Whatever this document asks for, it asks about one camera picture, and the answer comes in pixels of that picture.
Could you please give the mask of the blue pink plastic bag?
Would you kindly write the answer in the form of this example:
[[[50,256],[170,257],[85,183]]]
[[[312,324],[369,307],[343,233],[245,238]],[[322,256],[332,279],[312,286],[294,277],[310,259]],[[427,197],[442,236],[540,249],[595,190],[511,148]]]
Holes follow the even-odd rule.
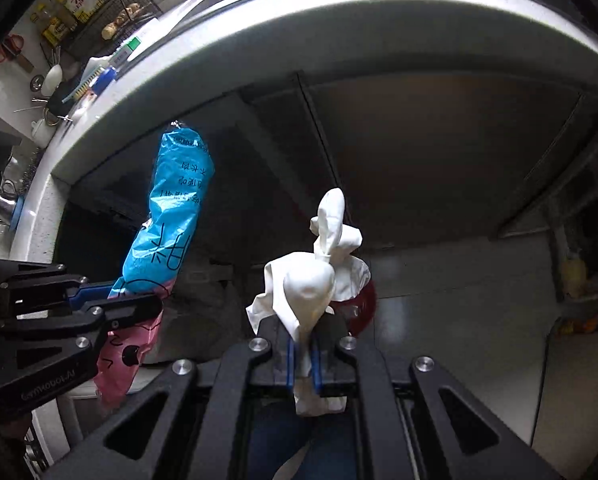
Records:
[[[213,175],[214,163],[200,134],[184,122],[167,125],[154,162],[148,218],[131,244],[110,299],[148,292],[162,299],[171,295]],[[154,348],[162,316],[108,333],[94,378],[99,399],[108,408],[126,397],[139,365]]]

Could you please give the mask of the white tissue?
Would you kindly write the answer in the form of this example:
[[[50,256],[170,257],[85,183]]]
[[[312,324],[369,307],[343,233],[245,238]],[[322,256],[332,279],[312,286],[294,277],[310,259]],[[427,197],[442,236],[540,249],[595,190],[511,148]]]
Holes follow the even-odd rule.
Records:
[[[310,221],[316,236],[312,252],[290,254],[264,266],[264,292],[246,309],[252,330],[274,316],[298,347],[292,393],[299,416],[339,414],[346,398],[322,398],[312,384],[314,365],[308,355],[312,330],[333,302],[357,298],[372,274],[362,259],[353,255],[363,243],[361,231],[343,222],[346,200],[341,188],[332,188],[320,201]]]

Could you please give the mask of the red trash bin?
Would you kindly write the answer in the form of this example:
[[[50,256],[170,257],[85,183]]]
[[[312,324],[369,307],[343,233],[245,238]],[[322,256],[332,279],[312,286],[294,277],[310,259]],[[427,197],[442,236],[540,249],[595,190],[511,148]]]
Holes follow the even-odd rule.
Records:
[[[354,298],[331,301],[332,310],[346,321],[348,333],[357,337],[370,325],[377,310],[377,296],[373,281],[369,281]]]

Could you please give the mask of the white ceramic cup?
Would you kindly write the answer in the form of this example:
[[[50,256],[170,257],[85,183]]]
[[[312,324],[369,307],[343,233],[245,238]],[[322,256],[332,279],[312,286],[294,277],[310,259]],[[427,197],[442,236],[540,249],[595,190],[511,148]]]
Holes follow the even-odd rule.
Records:
[[[39,148],[47,148],[56,131],[55,126],[50,126],[45,119],[41,118],[31,122],[31,138]]]

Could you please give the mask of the blue scrub brush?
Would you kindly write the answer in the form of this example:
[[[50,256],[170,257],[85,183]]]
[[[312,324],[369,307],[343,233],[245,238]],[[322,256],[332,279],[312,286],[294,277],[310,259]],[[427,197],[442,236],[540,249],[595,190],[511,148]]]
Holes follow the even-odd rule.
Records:
[[[90,58],[85,65],[80,81],[76,87],[62,99],[62,102],[67,103],[70,100],[78,101],[81,99],[85,92],[94,84],[96,79],[108,68],[109,64],[110,56]]]

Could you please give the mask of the orange handled scissors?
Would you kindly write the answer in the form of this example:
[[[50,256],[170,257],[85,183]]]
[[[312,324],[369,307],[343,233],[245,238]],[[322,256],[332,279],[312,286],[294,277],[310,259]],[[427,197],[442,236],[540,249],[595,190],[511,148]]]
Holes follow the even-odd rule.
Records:
[[[0,63],[13,61],[22,53],[24,39],[17,34],[6,36],[0,42]]]

